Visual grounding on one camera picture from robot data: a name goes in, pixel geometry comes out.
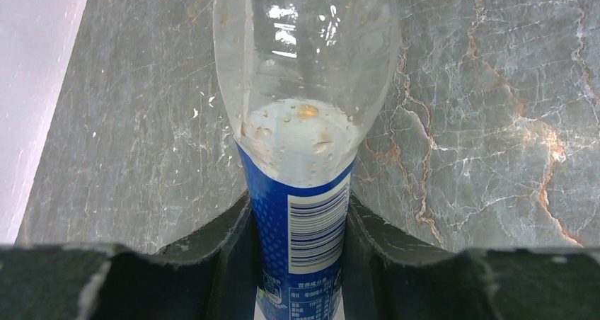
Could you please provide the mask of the blue label bottle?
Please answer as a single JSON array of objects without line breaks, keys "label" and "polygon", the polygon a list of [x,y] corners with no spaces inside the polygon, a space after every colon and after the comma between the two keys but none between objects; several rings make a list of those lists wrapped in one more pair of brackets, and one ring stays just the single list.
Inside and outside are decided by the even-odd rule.
[{"label": "blue label bottle", "polygon": [[220,92],[258,228],[266,319],[331,319],[359,144],[397,63],[397,0],[214,0]]}]

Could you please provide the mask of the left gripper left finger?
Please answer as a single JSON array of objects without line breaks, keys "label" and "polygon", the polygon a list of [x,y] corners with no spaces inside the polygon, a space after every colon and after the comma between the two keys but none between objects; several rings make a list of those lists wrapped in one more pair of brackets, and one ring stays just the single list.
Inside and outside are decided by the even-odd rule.
[{"label": "left gripper left finger", "polygon": [[247,194],[154,254],[116,243],[1,247],[2,319],[252,319],[254,308]]}]

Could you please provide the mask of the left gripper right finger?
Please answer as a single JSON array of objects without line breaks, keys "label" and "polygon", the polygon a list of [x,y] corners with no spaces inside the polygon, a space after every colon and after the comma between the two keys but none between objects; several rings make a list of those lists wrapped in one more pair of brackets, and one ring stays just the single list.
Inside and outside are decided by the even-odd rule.
[{"label": "left gripper right finger", "polygon": [[387,223],[352,195],[342,260],[346,319],[598,319],[597,248],[458,253]]}]

